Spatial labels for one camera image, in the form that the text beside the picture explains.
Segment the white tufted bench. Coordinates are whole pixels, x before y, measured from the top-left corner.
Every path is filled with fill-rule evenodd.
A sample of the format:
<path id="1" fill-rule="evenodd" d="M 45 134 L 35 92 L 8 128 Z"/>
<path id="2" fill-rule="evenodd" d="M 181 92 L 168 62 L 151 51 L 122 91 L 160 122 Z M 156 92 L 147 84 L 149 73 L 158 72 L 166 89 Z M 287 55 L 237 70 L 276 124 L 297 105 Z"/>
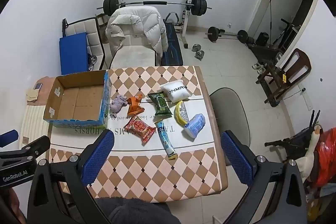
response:
<path id="1" fill-rule="evenodd" d="M 105 63 L 105 50 L 102 44 L 98 20 L 96 17 L 77 20 L 68 23 L 62 20 L 62 35 L 70 36 L 85 33 L 87 36 L 87 52 L 91 56 L 90 71 L 102 70 Z"/>

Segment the red plastic bag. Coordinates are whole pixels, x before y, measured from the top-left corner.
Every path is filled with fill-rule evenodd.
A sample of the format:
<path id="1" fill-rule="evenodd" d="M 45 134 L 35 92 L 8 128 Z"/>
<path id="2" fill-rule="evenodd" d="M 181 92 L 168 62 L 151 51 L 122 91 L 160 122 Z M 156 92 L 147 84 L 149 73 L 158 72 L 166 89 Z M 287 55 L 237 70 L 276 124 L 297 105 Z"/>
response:
<path id="1" fill-rule="evenodd" d="M 318 152 L 318 176 L 313 183 L 314 188 L 327 184 L 336 174 L 336 128 L 323 132 L 315 150 Z"/>

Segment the white goose plush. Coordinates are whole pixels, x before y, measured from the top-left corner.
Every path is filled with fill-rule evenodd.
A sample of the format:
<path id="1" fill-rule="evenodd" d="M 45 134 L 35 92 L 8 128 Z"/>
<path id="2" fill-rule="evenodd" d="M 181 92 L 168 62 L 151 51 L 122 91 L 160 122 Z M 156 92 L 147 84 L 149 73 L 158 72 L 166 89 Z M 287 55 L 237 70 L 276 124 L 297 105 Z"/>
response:
<path id="1" fill-rule="evenodd" d="M 319 155 L 315 148 L 319 141 L 320 131 L 321 125 L 318 123 L 315 125 L 314 131 L 311 133 L 311 139 L 306 154 L 295 161 L 298 166 L 302 182 L 306 182 L 306 180 L 312 182 L 317 179 Z"/>

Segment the checkered tablecloth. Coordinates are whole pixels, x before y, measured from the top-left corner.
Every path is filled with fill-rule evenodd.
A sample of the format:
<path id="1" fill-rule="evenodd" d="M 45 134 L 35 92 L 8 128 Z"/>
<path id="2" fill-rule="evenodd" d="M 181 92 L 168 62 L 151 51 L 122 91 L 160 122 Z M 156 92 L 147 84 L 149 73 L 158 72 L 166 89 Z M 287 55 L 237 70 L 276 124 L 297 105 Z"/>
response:
<path id="1" fill-rule="evenodd" d="M 201 69 L 198 66 L 137 67 L 108 70 L 112 82 L 110 102 L 117 95 L 142 94 L 139 114 L 154 127 L 157 119 L 154 103 L 148 94 L 161 85 L 182 80 L 191 93 L 185 100 L 187 114 L 205 116 L 206 124 L 195 139 L 189 138 L 174 117 L 163 118 L 171 144 L 178 155 L 168 160 L 158 134 L 146 145 L 124 126 L 130 120 L 127 107 L 116 118 L 108 114 L 107 129 L 114 135 L 114 146 L 96 180 L 88 188 L 94 197 L 137 197 L 150 202 L 169 202 L 219 193 L 228 186 L 225 161 L 215 147 L 218 131 Z M 105 128 L 55 127 L 52 125 L 49 160 L 60 162 L 80 154 Z"/>

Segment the yellow silver scouring sponge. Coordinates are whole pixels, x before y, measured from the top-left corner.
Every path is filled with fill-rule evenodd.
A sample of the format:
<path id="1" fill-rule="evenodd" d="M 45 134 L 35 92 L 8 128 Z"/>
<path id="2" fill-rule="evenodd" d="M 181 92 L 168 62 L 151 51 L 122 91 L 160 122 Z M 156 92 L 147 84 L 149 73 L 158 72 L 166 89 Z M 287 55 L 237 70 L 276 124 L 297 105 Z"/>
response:
<path id="1" fill-rule="evenodd" d="M 179 101 L 174 110 L 174 118 L 179 125 L 184 127 L 189 122 L 186 106 L 183 101 Z"/>

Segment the white packaged pillow pack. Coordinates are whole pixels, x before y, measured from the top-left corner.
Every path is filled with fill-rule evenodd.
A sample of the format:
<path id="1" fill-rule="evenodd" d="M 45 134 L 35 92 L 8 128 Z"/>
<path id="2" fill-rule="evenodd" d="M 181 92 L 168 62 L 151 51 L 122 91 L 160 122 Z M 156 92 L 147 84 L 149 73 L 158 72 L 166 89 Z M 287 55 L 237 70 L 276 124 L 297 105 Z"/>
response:
<path id="1" fill-rule="evenodd" d="M 160 89 L 167 95 L 173 103 L 186 100 L 191 96 L 187 86 L 182 80 L 176 80 L 160 86 Z"/>

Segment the purple plush cloth toy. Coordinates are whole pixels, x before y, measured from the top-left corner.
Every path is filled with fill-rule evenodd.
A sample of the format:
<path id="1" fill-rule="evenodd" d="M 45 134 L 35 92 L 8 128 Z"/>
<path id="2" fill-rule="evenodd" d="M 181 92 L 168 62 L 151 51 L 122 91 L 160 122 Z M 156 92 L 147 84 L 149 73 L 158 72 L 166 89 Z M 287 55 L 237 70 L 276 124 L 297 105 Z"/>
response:
<path id="1" fill-rule="evenodd" d="M 127 97 L 122 95 L 117 95 L 109 105 L 109 115 L 111 118 L 116 118 L 118 112 L 122 107 L 127 105 Z"/>

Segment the chrome dumbbells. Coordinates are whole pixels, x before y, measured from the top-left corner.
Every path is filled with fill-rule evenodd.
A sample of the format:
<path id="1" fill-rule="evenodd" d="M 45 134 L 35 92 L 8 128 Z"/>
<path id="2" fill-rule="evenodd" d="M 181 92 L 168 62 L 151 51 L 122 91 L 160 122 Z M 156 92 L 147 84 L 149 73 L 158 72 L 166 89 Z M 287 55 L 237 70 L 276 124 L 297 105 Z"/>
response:
<path id="1" fill-rule="evenodd" d="M 200 61 L 202 61 L 205 52 L 202 50 L 202 46 L 200 44 L 194 44 L 192 49 L 193 53 L 195 53 L 194 57 Z"/>

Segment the open cardboard box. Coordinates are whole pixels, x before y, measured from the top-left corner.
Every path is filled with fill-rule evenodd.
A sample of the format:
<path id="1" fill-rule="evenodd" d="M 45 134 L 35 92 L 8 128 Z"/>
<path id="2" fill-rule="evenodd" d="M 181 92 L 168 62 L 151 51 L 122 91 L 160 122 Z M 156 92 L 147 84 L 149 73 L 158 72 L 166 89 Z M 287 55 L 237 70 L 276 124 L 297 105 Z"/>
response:
<path id="1" fill-rule="evenodd" d="M 108 71 L 55 78 L 43 119 L 55 127 L 106 128 L 112 82 Z"/>

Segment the long barbell on rack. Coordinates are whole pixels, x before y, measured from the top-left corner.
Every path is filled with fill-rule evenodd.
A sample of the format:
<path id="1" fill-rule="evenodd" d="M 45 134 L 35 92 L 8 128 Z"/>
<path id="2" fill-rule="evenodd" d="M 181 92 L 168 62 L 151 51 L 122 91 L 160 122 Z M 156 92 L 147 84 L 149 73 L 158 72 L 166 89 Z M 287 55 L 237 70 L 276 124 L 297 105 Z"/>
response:
<path id="1" fill-rule="evenodd" d="M 212 10 L 213 8 L 208 6 L 206 0 L 191 0 L 190 3 L 178 3 L 178 2 L 167 2 L 167 1 L 142 1 L 142 2 L 126 2 L 120 3 L 119 0 L 104 0 L 101 7 L 98 10 L 103 10 L 104 14 L 111 16 L 117 9 L 124 6 L 134 6 L 134 5 L 147 5 L 147 6 L 167 6 L 167 5 L 179 5 L 185 6 L 189 11 L 191 11 L 194 16 L 202 16 L 207 10 Z"/>

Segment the short barbell on floor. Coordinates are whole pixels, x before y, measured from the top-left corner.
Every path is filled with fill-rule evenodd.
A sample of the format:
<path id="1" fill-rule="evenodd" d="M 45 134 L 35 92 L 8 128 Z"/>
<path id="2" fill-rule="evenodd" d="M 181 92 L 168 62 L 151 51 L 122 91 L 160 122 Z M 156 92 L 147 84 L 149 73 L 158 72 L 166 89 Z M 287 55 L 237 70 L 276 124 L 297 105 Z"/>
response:
<path id="1" fill-rule="evenodd" d="M 237 34 L 231 34 L 231 33 L 226 32 L 223 29 L 219 29 L 213 26 L 207 30 L 205 35 L 211 42 L 216 42 L 218 38 L 222 38 L 222 37 L 233 37 L 233 38 L 238 39 L 238 41 L 241 43 L 246 43 L 248 40 L 248 33 L 244 30 L 240 30 Z"/>

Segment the light blue long snack bar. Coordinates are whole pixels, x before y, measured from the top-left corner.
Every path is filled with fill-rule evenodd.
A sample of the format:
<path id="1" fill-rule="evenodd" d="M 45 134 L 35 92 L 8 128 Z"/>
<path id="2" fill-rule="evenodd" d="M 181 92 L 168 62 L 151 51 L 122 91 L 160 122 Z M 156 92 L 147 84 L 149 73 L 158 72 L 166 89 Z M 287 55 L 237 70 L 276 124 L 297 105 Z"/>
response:
<path id="1" fill-rule="evenodd" d="M 167 154 L 168 160 L 176 160 L 178 155 L 175 152 L 175 148 L 171 144 L 171 141 L 170 141 L 169 136 L 167 134 L 163 119 L 156 121 L 155 126 L 157 128 L 157 132 L 158 132 L 160 141 L 161 141 L 161 143 L 163 145 L 163 148 L 165 149 L 165 152 Z"/>

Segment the green snack packet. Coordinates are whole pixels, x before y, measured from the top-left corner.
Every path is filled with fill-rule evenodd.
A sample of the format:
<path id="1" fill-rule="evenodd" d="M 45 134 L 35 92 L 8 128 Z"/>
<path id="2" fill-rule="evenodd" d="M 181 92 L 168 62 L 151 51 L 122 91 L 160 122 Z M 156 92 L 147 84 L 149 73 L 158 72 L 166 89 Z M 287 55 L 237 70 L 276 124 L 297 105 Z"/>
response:
<path id="1" fill-rule="evenodd" d="M 164 92 L 156 92 L 148 94 L 148 97 L 154 103 L 155 116 L 157 117 L 170 117 L 172 113 L 167 106 Z"/>

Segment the blue white tissue pack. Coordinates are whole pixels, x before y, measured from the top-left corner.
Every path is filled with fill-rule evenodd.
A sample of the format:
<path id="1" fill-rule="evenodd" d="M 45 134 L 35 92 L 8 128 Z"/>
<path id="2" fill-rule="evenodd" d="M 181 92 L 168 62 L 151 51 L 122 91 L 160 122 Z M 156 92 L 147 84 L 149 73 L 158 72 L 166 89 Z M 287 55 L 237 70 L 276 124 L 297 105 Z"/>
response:
<path id="1" fill-rule="evenodd" d="M 190 138 L 195 139 L 206 124 L 205 116 L 203 114 L 196 114 L 184 126 L 184 131 Z"/>

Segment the white puffer jacket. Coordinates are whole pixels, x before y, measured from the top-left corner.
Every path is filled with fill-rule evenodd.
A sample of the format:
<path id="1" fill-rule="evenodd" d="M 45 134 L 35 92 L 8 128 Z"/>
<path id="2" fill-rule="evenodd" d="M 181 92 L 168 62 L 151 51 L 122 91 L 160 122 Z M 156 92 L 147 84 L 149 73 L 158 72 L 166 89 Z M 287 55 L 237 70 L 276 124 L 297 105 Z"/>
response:
<path id="1" fill-rule="evenodd" d="M 128 6 L 117 9 L 108 21 L 105 35 L 112 55 L 123 46 L 128 35 L 140 35 L 159 57 L 168 50 L 166 27 L 159 11 L 153 6 Z"/>

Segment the small blue card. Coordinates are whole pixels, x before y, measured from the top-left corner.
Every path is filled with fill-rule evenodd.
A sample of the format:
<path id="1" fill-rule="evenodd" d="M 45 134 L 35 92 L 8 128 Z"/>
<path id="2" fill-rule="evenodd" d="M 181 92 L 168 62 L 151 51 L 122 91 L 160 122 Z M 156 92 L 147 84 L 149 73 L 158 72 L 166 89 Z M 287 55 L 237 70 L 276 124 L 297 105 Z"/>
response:
<path id="1" fill-rule="evenodd" d="M 36 83 L 34 86 L 34 90 L 40 90 L 42 85 L 43 85 L 42 83 Z"/>

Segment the beige paper piece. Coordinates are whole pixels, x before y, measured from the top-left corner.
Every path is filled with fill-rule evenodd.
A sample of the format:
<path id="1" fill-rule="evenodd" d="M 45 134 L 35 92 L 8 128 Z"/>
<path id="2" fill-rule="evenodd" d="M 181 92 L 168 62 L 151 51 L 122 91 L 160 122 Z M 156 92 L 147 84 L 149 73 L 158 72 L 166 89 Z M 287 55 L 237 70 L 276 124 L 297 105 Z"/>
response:
<path id="1" fill-rule="evenodd" d="M 26 101 L 35 102 L 39 96 L 39 89 L 27 89 L 26 90 Z"/>

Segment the blue black weight bench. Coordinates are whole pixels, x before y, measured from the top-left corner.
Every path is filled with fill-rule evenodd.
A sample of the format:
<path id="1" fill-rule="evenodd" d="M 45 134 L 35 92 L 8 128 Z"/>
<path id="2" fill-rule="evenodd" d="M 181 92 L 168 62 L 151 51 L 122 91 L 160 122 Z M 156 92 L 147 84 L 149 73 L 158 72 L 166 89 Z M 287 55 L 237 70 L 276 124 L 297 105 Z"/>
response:
<path id="1" fill-rule="evenodd" d="M 178 66 L 183 65 L 183 57 L 181 53 L 181 48 L 175 30 L 175 24 L 169 21 L 171 12 L 165 17 L 164 23 L 166 26 L 166 35 L 168 42 L 168 49 L 163 53 L 161 58 L 161 65 L 163 66 Z"/>

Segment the white padded chair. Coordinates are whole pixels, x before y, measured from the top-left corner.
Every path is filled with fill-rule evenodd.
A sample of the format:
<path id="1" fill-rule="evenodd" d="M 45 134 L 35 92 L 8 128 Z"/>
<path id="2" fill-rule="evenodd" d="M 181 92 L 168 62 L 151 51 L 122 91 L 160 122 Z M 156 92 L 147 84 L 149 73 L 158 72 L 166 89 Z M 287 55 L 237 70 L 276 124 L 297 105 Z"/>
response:
<path id="1" fill-rule="evenodd" d="M 153 67 L 156 53 L 144 36 L 127 35 L 115 53 L 110 69 Z"/>

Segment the grey plastic chair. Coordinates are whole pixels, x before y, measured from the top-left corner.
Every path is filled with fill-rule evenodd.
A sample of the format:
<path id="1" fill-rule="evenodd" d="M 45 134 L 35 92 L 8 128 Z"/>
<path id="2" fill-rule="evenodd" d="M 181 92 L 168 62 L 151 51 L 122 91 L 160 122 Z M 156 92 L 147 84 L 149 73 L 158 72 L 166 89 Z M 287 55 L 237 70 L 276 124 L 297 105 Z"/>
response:
<path id="1" fill-rule="evenodd" d="M 230 130 L 240 143 L 250 145 L 250 129 L 248 119 L 238 94 L 231 88 L 219 88 L 210 94 L 218 131 L 215 135 L 215 147 L 226 166 L 232 163 L 221 147 L 221 134 Z"/>

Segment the red snack bag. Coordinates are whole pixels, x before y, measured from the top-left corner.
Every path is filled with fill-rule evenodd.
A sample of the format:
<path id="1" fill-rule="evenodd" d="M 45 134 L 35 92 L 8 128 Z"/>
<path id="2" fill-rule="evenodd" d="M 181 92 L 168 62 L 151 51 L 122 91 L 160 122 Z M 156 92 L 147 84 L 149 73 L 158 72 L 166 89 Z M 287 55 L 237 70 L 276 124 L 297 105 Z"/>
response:
<path id="1" fill-rule="evenodd" d="M 130 121 L 123 127 L 124 130 L 138 135 L 141 138 L 142 144 L 146 145 L 149 139 L 153 136 L 156 129 L 146 124 L 138 116 L 133 116 Z"/>

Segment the blue folded mat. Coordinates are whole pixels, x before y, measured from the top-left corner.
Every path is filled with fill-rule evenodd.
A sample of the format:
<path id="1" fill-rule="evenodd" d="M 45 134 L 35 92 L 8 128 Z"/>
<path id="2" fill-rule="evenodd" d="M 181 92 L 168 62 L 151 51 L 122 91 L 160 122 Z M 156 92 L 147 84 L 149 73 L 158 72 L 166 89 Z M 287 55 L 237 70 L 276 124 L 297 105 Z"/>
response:
<path id="1" fill-rule="evenodd" d="M 88 70 L 87 34 L 65 36 L 59 40 L 62 75 Z"/>

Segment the orange snack bag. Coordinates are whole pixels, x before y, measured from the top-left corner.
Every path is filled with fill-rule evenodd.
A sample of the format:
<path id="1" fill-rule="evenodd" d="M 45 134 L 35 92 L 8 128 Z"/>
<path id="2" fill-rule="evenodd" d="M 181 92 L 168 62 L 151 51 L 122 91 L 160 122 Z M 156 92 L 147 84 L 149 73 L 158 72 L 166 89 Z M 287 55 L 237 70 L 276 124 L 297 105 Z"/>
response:
<path id="1" fill-rule="evenodd" d="M 138 94 L 133 97 L 129 97 L 127 99 L 127 103 L 129 104 L 127 115 L 129 117 L 141 114 L 145 111 L 145 109 L 140 106 L 141 100 L 142 100 L 142 94 Z"/>

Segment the dark wooden chair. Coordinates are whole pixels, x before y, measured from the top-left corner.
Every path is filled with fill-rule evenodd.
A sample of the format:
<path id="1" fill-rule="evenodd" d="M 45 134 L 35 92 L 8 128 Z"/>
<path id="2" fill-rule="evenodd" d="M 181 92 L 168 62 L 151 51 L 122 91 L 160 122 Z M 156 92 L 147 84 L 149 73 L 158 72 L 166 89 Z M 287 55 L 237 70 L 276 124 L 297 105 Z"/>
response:
<path id="1" fill-rule="evenodd" d="M 279 68 L 272 63 L 267 64 L 256 81 L 266 95 L 264 103 L 276 107 L 284 94 L 294 85 L 299 84 L 310 71 L 311 63 L 308 55 L 298 48 L 293 50 L 282 67 Z"/>

